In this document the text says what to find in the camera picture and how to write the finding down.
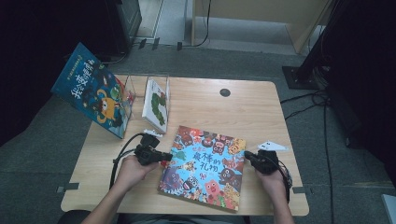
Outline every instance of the table top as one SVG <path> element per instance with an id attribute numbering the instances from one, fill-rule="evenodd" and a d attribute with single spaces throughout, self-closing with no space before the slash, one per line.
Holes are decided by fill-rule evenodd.
<path id="1" fill-rule="evenodd" d="M 62 209 L 92 210 L 108 192 L 113 160 L 131 136 L 153 128 L 142 119 L 144 90 L 147 77 L 130 76 L 134 83 L 136 98 L 133 117 L 128 124 L 124 139 L 103 129 L 96 123 L 87 134 L 70 183 L 79 183 L 79 189 L 68 190 L 62 201 Z M 167 133 L 160 138 L 156 149 L 169 152 L 179 125 L 222 133 L 247 140 L 247 150 L 257 153 L 257 145 L 272 141 L 288 147 L 278 151 L 277 156 L 290 170 L 293 186 L 302 187 L 298 166 L 276 86 L 267 81 L 245 81 L 206 78 L 170 78 L 170 108 Z M 227 89 L 230 96 L 223 97 L 219 91 Z M 137 137 L 130 146 L 140 141 Z M 199 203 L 185 202 L 160 194 L 163 168 L 149 173 L 146 178 L 127 193 L 118 212 L 150 214 L 206 214 L 266 216 L 273 214 L 267 193 L 249 161 L 245 161 L 241 198 L 238 212 L 228 212 Z M 290 210 L 294 216 L 309 212 L 304 193 L 290 190 Z"/>

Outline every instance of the person's left hand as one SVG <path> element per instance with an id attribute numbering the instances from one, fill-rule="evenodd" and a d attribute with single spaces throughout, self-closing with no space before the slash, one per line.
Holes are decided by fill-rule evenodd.
<path id="1" fill-rule="evenodd" d="M 136 156 L 127 156 L 122 160 L 121 168 L 113 188 L 121 188 L 127 192 L 140 182 L 140 180 L 144 179 L 146 174 L 156 169 L 158 166 L 158 162 L 142 166 Z"/>

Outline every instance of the white floor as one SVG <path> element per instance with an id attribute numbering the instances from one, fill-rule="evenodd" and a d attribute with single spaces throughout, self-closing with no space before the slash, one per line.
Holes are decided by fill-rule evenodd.
<path id="1" fill-rule="evenodd" d="M 141 7 L 147 12 L 145 1 L 153 0 L 139 1 Z M 154 20 L 152 13 L 145 13 L 145 11 L 142 10 L 143 21 Z M 148 41 L 159 37 L 160 44 L 176 45 L 177 42 L 182 42 L 183 46 L 190 46 L 191 15 L 192 0 L 163 0 L 158 24 L 155 26 L 155 35 L 152 38 L 147 37 Z M 205 23 L 206 18 L 196 18 L 195 45 L 202 43 L 205 39 Z M 302 55 L 307 55 L 309 52 L 308 48 L 312 48 L 318 40 L 319 31 L 320 27 L 313 33 L 309 45 L 304 48 Z M 209 18 L 208 38 L 200 48 L 257 51 L 287 55 L 297 54 L 291 44 L 285 24 L 265 21 Z"/>

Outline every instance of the upright book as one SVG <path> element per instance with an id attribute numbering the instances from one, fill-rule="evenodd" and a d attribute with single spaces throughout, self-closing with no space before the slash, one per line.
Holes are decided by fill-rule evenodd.
<path id="1" fill-rule="evenodd" d="M 166 133 L 169 108 L 169 80 L 166 79 L 166 91 L 154 77 L 148 77 L 142 118 L 148 121 L 158 133 Z"/>
<path id="2" fill-rule="evenodd" d="M 237 211 L 246 141 L 179 126 L 158 187 L 179 199 Z"/>
<path id="3" fill-rule="evenodd" d="M 105 129 L 123 138 L 134 91 L 126 88 L 90 51 L 78 43 L 51 91 Z"/>

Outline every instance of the gray floor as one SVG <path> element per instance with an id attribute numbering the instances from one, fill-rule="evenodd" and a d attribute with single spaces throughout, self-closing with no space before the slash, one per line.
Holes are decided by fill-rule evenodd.
<path id="1" fill-rule="evenodd" d="M 257 48 L 245 48 L 254 46 L 253 39 L 260 39 L 257 36 L 250 36 L 246 42 L 243 35 L 225 36 L 229 39 L 220 40 L 210 31 L 208 44 L 177 51 L 176 42 L 189 45 L 189 38 L 185 36 L 189 33 L 189 19 L 187 17 L 185 23 L 184 10 L 180 10 L 184 3 L 184 0 L 164 0 L 155 33 L 161 39 L 157 49 L 152 50 L 150 45 L 143 49 L 133 47 L 121 62 L 111 64 L 110 70 L 124 75 L 272 81 L 280 100 L 312 92 L 290 90 L 283 77 L 283 65 L 299 66 L 305 56 L 295 54 L 282 24 L 264 25 L 272 26 L 275 33 L 282 35 L 274 37 L 268 29 L 266 35 L 262 34 L 265 40 L 257 44 Z M 303 98 L 283 104 L 282 109 L 286 117 L 312 104 L 310 98 Z M 334 223 L 389 223 L 381 195 L 396 196 L 396 190 L 382 163 L 364 149 L 345 147 L 343 130 L 332 108 L 327 107 L 329 170 L 323 114 L 324 108 L 316 106 L 287 120 L 310 207 L 309 214 L 296 217 L 296 222 L 331 223 L 331 173 Z M 90 123 L 77 110 L 52 97 L 24 133 L 0 148 L 0 223 L 56 223 L 63 214 L 60 208 L 63 195 L 55 191 L 68 183 Z M 252 217 L 251 220 L 252 223 L 272 223 L 271 217 Z"/>

